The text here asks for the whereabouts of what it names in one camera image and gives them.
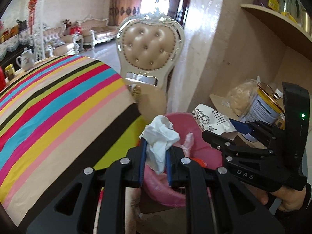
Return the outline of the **right hand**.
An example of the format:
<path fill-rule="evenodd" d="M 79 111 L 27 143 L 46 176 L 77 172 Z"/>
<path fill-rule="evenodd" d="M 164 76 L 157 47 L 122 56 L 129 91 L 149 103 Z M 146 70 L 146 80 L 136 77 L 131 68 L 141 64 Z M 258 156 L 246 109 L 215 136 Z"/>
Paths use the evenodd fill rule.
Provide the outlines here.
<path fill-rule="evenodd" d="M 249 185 L 248 189 L 263 205 L 268 203 L 269 196 L 264 190 Z M 299 210 L 304 205 L 306 189 L 304 188 L 302 191 L 297 191 L 295 189 L 282 186 L 278 191 L 272 192 L 271 194 L 278 199 L 281 199 L 279 210 L 283 212 L 290 212 Z"/>

